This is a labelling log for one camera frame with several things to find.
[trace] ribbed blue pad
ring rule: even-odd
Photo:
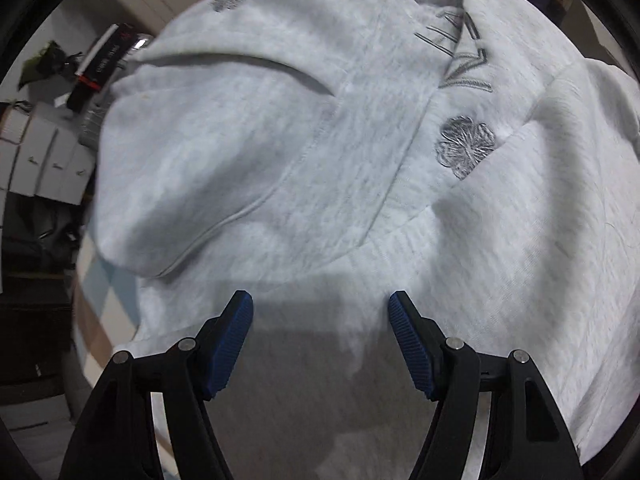
[[[206,389],[211,397],[215,397],[216,393],[223,390],[229,382],[229,377],[231,377],[231,372],[238,360],[244,338],[249,332],[253,319],[254,302],[249,294],[245,294],[211,357],[210,373],[207,374],[209,380],[206,384]]]
[[[431,397],[435,384],[433,381],[433,366],[431,358],[420,342],[411,320],[407,316],[404,307],[398,300],[398,295],[393,294],[389,298],[389,321],[396,334],[396,340],[400,345],[402,356],[415,387]]]

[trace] garment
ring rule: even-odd
[[[529,351],[583,462],[615,432],[640,392],[628,76],[525,0],[203,0],[137,60],[97,244],[139,276],[134,355],[254,297],[207,407],[236,479],[408,478],[433,405],[395,290],[476,351]]]

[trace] blue gripper pad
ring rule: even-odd
[[[391,327],[415,387],[424,392],[427,398],[436,400],[432,358],[402,306],[398,294],[404,294],[404,292],[395,292],[389,298],[388,312]]]
[[[244,290],[236,290],[219,317],[209,319],[196,336],[200,344],[196,359],[204,400],[211,400],[226,387],[254,320],[254,301]]]

